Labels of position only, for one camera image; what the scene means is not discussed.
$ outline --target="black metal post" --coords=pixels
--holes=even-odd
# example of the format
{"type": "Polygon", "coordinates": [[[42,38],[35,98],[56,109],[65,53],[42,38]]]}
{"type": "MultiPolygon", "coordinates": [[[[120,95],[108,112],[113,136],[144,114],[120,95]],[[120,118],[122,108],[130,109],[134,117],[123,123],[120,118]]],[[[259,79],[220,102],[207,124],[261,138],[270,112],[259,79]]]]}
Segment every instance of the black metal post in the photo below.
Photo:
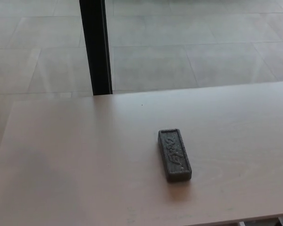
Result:
{"type": "Polygon", "coordinates": [[[94,95],[112,94],[105,0],[80,0],[94,95]]]}

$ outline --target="white table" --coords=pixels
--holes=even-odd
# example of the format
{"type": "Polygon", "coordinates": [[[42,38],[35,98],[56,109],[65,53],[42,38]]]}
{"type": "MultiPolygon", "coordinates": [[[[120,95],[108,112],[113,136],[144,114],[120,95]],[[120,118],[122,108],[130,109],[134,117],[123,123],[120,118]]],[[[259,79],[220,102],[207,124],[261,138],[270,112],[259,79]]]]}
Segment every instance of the white table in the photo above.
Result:
{"type": "Polygon", "coordinates": [[[283,82],[26,101],[0,148],[0,226],[195,226],[283,215],[283,82]],[[158,130],[192,166],[168,184],[158,130]]]}

